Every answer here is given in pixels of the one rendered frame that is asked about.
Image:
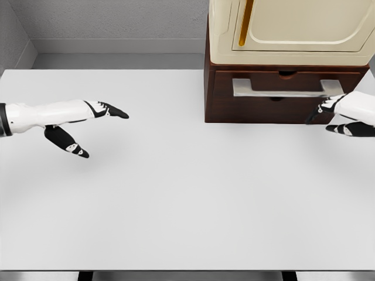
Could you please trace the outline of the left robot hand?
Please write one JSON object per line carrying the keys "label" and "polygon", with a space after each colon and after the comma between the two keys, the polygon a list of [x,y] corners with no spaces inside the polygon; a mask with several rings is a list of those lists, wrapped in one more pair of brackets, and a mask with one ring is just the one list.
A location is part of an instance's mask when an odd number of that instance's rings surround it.
{"label": "left robot hand", "polygon": [[36,107],[36,125],[45,128],[45,137],[60,149],[88,158],[89,154],[60,126],[65,123],[83,122],[91,118],[117,116],[128,119],[127,113],[106,102],[71,100]]}

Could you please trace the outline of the dark brown wooden cabinet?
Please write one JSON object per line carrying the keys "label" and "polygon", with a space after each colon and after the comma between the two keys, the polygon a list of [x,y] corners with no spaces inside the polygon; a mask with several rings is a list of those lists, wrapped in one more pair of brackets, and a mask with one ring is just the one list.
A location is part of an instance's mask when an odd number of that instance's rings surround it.
{"label": "dark brown wooden cabinet", "polygon": [[226,119],[213,116],[211,113],[213,100],[220,98],[214,95],[214,82],[217,71],[338,71],[360,72],[365,76],[370,69],[369,64],[364,62],[357,63],[354,66],[349,65],[346,61],[340,62],[338,59],[335,59],[332,64],[322,63],[317,56],[308,56],[307,61],[299,62],[297,53],[291,52],[236,52],[232,62],[219,62],[214,59],[213,49],[210,46],[211,38],[210,32],[207,31],[204,57],[204,120],[207,123],[304,124],[308,117],[304,119],[280,117]]}

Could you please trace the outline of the cream appliance with door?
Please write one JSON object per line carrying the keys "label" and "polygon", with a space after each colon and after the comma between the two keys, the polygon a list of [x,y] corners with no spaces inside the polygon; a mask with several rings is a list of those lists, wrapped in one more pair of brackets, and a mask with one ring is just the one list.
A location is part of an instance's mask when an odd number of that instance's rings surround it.
{"label": "cream appliance with door", "polygon": [[238,45],[246,0],[210,0],[210,46],[215,61],[236,52],[291,52],[368,63],[375,55],[375,0],[254,0],[246,43]]}

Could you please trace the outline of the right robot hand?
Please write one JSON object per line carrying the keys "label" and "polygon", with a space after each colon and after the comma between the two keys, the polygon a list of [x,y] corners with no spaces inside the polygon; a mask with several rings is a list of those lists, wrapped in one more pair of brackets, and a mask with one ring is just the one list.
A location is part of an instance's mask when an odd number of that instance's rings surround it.
{"label": "right robot hand", "polygon": [[352,137],[375,138],[375,96],[360,91],[331,96],[309,114],[305,123],[310,124],[323,112],[339,114],[354,120],[349,124],[328,125],[327,131]]}

